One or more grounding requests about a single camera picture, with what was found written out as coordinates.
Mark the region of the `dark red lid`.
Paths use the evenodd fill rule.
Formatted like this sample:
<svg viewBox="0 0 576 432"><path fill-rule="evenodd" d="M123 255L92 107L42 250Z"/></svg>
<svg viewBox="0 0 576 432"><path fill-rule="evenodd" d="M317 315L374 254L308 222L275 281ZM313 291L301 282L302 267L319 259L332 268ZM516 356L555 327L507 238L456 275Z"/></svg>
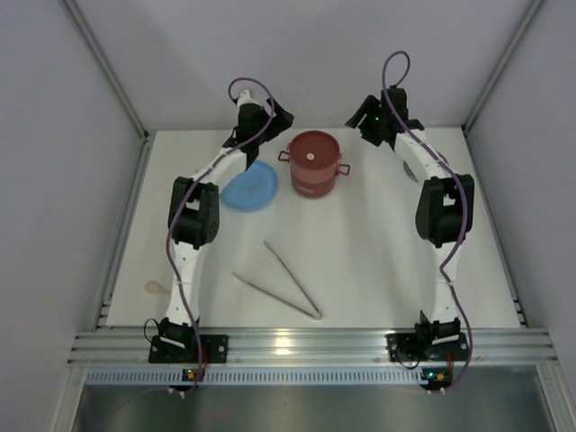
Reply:
<svg viewBox="0 0 576 432"><path fill-rule="evenodd" d="M308 130L295 136L288 145L288 153L292 163L309 170L333 167L341 157L338 141L320 130Z"/></svg>

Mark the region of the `pink lunch container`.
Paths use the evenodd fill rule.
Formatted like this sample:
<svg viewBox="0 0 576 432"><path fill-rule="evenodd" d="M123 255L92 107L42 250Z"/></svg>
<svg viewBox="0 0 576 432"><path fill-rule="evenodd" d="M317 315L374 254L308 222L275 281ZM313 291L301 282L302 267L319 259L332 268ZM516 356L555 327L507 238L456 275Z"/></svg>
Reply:
<svg viewBox="0 0 576 432"><path fill-rule="evenodd" d="M319 184L348 176L350 165L341 162L338 141L320 130L307 130L296 135L278 154L280 162L289 164L291 174L304 183Z"/></svg>

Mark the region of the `dark red lunch container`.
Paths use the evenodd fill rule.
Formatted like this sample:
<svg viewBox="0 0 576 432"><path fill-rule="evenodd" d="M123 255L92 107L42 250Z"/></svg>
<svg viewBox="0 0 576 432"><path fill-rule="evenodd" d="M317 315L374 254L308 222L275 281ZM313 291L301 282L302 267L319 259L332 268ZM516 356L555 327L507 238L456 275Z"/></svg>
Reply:
<svg viewBox="0 0 576 432"><path fill-rule="evenodd" d="M305 198L311 199L328 195L334 188L336 179L334 176L322 183L306 183L295 175L291 175L292 188L294 191Z"/></svg>

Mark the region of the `metal tongs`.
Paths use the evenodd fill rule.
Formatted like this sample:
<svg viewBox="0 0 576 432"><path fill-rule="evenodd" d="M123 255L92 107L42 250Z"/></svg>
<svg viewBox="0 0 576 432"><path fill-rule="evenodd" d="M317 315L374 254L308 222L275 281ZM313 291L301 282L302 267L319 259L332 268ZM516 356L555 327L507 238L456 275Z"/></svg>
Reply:
<svg viewBox="0 0 576 432"><path fill-rule="evenodd" d="M269 258L260 259L257 263L263 264L264 269L257 271L253 265L247 274L233 271L231 273L233 278L249 289L311 320L322 320L323 311L320 305L299 276L269 241L264 240L263 244Z"/></svg>

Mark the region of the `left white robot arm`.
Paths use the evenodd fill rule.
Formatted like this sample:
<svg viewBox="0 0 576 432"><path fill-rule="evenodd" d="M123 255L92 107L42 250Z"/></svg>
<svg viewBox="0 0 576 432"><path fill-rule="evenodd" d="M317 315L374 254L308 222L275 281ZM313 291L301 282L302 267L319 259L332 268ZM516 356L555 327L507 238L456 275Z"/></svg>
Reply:
<svg viewBox="0 0 576 432"><path fill-rule="evenodd" d="M173 183L166 254L174 279L166 316L150 340L152 364L201 364L210 352L200 336L199 294L203 261L220 228L220 192L256 161L262 144L293 124L293 115L272 97L267 106L248 91L235 100L238 123L213 161Z"/></svg>

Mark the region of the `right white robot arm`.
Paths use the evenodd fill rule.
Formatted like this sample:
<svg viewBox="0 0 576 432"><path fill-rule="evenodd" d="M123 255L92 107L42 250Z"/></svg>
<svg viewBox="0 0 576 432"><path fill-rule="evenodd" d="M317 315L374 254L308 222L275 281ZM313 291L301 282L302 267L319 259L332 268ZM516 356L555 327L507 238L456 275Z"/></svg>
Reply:
<svg viewBox="0 0 576 432"><path fill-rule="evenodd" d="M398 362L447 358L457 348L468 350L461 327L469 320L457 299L455 279L461 248L473 226L475 195L472 176L457 174L431 146L422 123L410 118L407 102L406 91L393 85L379 97L368 95L346 122L376 147L388 144L420 186L415 226L432 247L435 300L432 310L419 313L408 339L396 342L393 356Z"/></svg>

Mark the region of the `grey top lid with clasps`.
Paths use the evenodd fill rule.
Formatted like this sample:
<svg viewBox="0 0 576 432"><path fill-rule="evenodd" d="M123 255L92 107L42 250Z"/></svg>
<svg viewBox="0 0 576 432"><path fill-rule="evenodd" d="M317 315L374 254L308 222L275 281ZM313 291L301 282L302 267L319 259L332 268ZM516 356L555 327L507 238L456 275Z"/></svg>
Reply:
<svg viewBox="0 0 576 432"><path fill-rule="evenodd" d="M422 181L422 165L414 155L407 155L403 158L403 166L407 176L416 183Z"/></svg>

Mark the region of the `blue plate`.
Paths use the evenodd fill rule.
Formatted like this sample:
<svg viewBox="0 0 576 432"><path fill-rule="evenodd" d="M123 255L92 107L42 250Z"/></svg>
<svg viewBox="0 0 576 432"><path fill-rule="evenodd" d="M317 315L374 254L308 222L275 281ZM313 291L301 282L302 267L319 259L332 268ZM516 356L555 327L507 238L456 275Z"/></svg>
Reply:
<svg viewBox="0 0 576 432"><path fill-rule="evenodd" d="M255 212L265 208L275 198L278 186L275 169L257 160L223 189L220 199L234 211Z"/></svg>

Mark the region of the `wooden spoon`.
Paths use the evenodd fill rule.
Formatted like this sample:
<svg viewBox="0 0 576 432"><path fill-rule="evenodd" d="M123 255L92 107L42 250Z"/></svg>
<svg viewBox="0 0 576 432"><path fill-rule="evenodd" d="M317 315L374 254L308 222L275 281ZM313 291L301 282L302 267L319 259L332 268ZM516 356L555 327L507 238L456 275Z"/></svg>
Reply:
<svg viewBox="0 0 576 432"><path fill-rule="evenodd" d="M171 290L164 287L158 281L147 281L145 283L145 291L150 294L158 294L158 295L165 295L170 296Z"/></svg>

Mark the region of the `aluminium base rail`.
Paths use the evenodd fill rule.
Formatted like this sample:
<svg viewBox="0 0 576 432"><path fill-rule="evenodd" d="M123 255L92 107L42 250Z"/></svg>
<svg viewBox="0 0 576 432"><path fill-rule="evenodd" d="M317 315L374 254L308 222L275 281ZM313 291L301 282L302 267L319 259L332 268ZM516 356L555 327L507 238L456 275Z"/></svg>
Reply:
<svg viewBox="0 0 576 432"><path fill-rule="evenodd" d="M419 385L435 371L469 372L475 366L541 368L558 359L547 331L537 328L480 329L473 333L472 360L452 350L446 359L396 359L400 352L387 329L227 329L218 349L223 364L210 361L202 384L400 384ZM149 342L136 328L100 328L76 336L67 366L90 384L190 386L193 364L151 364Z"/></svg>

